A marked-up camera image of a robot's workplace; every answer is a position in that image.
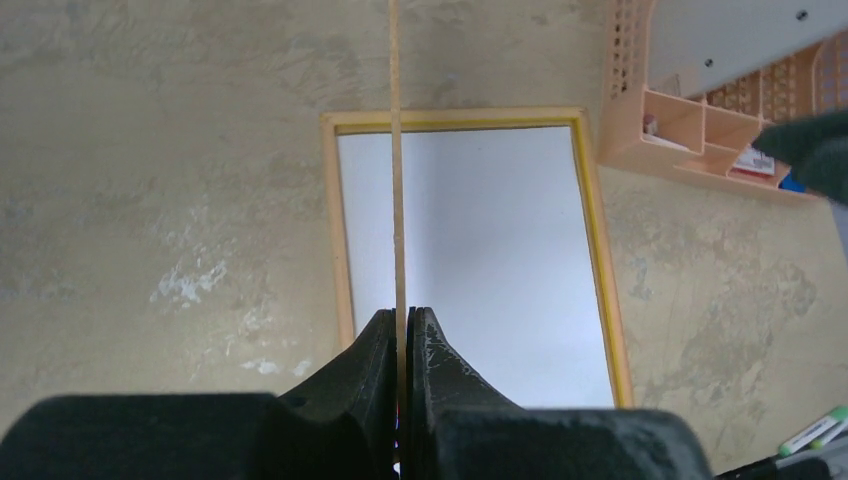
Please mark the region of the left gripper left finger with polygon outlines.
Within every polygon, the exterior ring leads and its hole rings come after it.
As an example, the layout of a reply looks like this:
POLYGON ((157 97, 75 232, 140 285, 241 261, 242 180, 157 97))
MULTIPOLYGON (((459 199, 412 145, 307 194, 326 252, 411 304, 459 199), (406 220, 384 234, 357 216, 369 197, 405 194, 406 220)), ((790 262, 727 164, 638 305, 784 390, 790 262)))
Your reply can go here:
POLYGON ((1 441, 5 479, 390 479, 395 314, 282 395, 65 395, 1 441))

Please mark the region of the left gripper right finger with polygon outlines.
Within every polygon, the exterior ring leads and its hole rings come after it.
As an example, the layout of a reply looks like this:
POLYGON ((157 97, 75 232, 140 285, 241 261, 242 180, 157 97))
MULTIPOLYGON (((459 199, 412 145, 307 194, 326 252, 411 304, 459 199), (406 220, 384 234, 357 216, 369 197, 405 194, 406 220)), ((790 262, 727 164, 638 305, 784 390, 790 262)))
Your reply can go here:
POLYGON ((450 345, 434 311, 407 321, 408 479, 710 479, 692 430, 645 409, 526 409, 450 345))

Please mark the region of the brown backing board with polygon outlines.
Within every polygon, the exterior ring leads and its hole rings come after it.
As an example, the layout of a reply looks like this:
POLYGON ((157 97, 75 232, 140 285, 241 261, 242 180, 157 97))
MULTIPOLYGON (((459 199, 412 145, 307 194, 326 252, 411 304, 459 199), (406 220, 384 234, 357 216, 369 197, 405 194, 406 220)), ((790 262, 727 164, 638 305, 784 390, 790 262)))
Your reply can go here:
POLYGON ((398 447, 404 478, 408 465, 407 393, 406 393, 406 278, 405 278, 405 224, 403 204, 402 115, 400 82, 400 22, 399 2, 388 1, 389 18, 389 73, 390 73, 390 127, 393 203, 393 248, 395 269, 395 333, 397 360, 398 447))

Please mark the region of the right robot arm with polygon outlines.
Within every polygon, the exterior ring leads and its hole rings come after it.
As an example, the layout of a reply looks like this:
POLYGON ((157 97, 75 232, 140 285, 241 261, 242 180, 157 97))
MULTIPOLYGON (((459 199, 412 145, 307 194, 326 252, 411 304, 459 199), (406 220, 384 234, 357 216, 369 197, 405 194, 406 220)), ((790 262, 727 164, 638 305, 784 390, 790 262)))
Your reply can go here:
POLYGON ((752 147, 790 167, 793 181, 826 197, 847 249, 847 110, 817 113, 765 128, 752 147))

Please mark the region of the white eraser in organizer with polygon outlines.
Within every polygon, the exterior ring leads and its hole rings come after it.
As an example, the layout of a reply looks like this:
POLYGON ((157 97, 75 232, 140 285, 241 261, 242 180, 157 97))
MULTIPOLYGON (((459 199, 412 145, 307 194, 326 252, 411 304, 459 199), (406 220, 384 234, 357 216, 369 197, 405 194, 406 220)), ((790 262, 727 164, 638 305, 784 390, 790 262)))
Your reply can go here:
POLYGON ((657 145, 662 145, 682 151, 689 151, 689 148, 684 144, 661 136, 657 117, 650 113, 646 113, 642 117, 642 139, 646 142, 654 143, 657 145))

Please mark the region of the green capped marker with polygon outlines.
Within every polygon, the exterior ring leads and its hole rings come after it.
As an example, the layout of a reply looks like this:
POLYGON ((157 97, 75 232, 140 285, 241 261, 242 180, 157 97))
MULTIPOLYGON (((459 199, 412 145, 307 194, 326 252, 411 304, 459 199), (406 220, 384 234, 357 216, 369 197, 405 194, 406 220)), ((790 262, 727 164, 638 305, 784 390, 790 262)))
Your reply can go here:
POLYGON ((833 432, 838 426, 844 424, 847 425, 847 407, 835 407, 823 417, 781 443, 777 449, 777 453, 780 457, 792 455, 807 447, 811 442, 819 439, 825 433, 833 432))

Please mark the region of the white pen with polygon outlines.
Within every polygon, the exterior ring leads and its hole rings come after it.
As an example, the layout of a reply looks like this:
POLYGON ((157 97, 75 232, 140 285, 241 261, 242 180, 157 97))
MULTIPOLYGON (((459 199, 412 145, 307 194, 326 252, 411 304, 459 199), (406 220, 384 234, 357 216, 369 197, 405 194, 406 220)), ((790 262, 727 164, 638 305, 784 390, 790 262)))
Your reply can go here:
POLYGON ((799 453, 799 458, 822 458, 828 462, 847 462, 847 425, 838 426, 833 432, 825 433, 811 442, 799 453))

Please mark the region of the peach desk organizer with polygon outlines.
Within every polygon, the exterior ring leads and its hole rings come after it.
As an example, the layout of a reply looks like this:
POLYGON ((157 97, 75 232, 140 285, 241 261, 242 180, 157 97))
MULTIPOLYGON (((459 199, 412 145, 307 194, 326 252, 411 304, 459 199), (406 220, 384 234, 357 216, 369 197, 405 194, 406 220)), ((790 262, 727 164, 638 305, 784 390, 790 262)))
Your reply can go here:
POLYGON ((765 128, 847 104, 847 28, 700 95, 681 97, 646 83, 647 30, 656 1, 607 5, 600 127, 601 164, 708 189, 800 203, 813 191, 782 190, 789 167, 771 179, 727 175, 765 128), (657 117, 660 135, 689 151, 646 142, 642 117, 657 117))

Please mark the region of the red white small box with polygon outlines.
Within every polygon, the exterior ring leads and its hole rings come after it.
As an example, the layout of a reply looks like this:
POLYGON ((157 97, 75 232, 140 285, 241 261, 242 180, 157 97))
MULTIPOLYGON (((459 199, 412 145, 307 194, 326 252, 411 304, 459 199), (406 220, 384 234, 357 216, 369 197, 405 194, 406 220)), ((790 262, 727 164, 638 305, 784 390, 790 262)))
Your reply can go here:
POLYGON ((727 175, 771 179, 776 173, 776 161, 772 157, 747 146, 734 160, 727 175))

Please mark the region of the blue small box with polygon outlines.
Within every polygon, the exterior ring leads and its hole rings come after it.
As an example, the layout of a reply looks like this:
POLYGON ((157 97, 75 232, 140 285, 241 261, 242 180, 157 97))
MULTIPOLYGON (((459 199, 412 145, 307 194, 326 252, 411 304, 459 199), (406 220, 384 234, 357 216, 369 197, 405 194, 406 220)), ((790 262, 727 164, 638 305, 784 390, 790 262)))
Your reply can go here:
POLYGON ((788 174, 780 183, 779 188, 795 193, 805 193, 806 187, 799 183, 792 174, 788 174))

